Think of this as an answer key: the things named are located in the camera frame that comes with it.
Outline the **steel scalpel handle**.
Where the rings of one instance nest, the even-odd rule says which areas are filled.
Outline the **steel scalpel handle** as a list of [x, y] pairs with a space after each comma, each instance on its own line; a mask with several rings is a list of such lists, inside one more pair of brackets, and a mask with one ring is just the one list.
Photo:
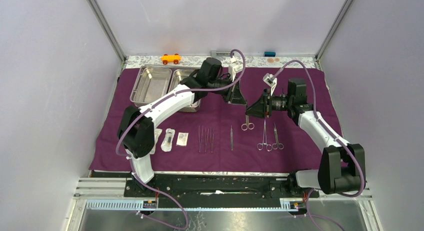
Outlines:
[[205, 153], [207, 152], [207, 148], [208, 148], [209, 132], [210, 132], [210, 129], [205, 128], [205, 139], [204, 139], [204, 152]]

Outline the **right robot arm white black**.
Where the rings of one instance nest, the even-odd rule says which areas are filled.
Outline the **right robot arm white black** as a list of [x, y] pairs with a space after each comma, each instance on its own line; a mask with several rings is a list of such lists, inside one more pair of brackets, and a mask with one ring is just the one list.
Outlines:
[[341, 137], [308, 102], [304, 79], [290, 79], [288, 93], [282, 95], [274, 95], [277, 79], [271, 74], [267, 74], [263, 81], [269, 87], [246, 109], [246, 115], [265, 119], [273, 112], [285, 111], [321, 151], [319, 168], [294, 172], [293, 179], [286, 184], [287, 192], [299, 197], [307, 188], [314, 188], [325, 194], [359, 196], [366, 186], [364, 148]]

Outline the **steel tweezers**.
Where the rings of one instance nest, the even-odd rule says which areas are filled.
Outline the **steel tweezers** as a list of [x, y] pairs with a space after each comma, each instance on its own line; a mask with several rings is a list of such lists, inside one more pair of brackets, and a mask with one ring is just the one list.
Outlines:
[[199, 153], [201, 152], [201, 149], [202, 149], [203, 132], [204, 132], [204, 127], [199, 126], [198, 127], [198, 152]]
[[215, 129], [212, 128], [210, 132], [210, 152], [214, 152], [214, 137], [215, 137]]

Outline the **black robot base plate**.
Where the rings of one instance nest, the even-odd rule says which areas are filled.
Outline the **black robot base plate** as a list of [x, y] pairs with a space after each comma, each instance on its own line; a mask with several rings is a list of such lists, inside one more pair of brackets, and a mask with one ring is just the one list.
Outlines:
[[194, 200], [259, 200], [281, 199], [303, 203], [309, 189], [297, 185], [293, 175], [270, 176], [218, 176], [194, 174], [156, 174], [143, 186], [134, 177], [127, 180], [126, 198], [166, 199], [174, 202]]

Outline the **remaining steel instrument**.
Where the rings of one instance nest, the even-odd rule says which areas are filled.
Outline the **remaining steel instrument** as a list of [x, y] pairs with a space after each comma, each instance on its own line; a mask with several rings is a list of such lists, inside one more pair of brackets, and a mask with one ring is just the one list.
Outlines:
[[233, 151], [234, 150], [234, 138], [233, 138], [233, 127], [232, 125], [230, 126], [230, 150]]

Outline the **long white sterile packet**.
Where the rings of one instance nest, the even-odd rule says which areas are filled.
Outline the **long white sterile packet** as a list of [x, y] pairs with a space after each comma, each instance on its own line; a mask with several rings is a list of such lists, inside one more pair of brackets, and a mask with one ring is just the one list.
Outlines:
[[159, 137], [162, 134], [162, 131], [163, 130], [161, 128], [156, 128], [154, 130], [154, 145], [153, 145], [153, 147], [152, 147], [152, 149], [151, 149], [151, 151], [149, 153], [150, 155], [154, 155], [155, 154], [155, 152], [156, 152], [156, 146], [157, 146]]

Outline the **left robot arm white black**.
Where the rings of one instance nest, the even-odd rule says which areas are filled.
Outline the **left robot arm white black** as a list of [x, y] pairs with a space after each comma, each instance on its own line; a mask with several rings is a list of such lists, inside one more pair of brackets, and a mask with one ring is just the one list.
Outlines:
[[156, 144], [155, 129], [158, 125], [209, 93], [222, 96], [229, 104], [246, 105], [239, 84], [246, 62], [232, 56], [228, 72], [218, 76], [222, 67], [218, 59], [208, 57], [199, 69], [194, 70], [169, 93], [147, 105], [139, 108], [129, 106], [124, 110], [117, 134], [117, 146], [125, 148], [132, 175], [138, 180], [135, 188], [142, 196], [148, 197], [155, 191], [155, 183], [151, 180], [154, 171], [150, 152]]

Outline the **small white sterile packet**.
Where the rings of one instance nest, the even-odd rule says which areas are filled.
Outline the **small white sterile packet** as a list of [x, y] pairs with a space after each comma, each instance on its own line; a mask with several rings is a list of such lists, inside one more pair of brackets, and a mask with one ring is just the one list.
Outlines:
[[188, 136], [189, 134], [187, 132], [179, 132], [177, 136], [176, 145], [181, 147], [187, 146]]

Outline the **perforated steel instrument tray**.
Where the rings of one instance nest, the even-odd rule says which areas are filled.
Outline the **perforated steel instrument tray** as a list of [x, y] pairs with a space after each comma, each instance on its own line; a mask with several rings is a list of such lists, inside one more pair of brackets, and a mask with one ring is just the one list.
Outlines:
[[196, 68], [176, 65], [143, 65], [136, 76], [130, 101], [137, 107], [150, 104], [172, 91]]

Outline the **steel surgical forceps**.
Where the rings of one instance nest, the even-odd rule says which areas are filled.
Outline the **steel surgical forceps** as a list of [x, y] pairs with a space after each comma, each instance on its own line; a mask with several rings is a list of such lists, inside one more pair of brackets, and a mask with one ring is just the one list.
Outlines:
[[273, 150], [272, 145], [268, 144], [268, 140], [267, 140], [266, 120], [263, 121], [262, 142], [258, 143], [256, 147], [259, 151], [266, 150], [267, 152], [271, 152]]

